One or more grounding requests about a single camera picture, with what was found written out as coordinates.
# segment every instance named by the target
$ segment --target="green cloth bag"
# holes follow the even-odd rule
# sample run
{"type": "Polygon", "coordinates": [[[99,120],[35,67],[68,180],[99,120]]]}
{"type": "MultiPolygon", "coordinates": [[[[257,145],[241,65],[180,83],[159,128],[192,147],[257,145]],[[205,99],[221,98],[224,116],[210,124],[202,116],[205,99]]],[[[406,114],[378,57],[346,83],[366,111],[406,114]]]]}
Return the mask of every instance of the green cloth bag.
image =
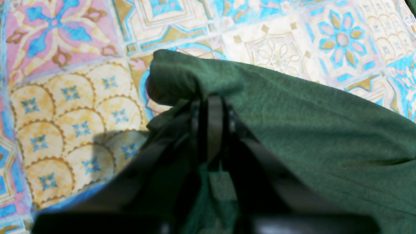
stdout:
{"type": "MultiPolygon", "coordinates": [[[[222,95],[263,145],[315,191],[348,211],[373,216],[382,233],[416,233],[416,124],[401,115],[265,68],[169,50],[154,53],[148,87],[156,90],[149,92],[155,101],[176,102],[149,123],[151,135],[189,100],[222,95]]],[[[208,173],[204,165],[201,173],[203,186],[182,233],[231,234],[238,206],[229,175],[208,173]]]]}

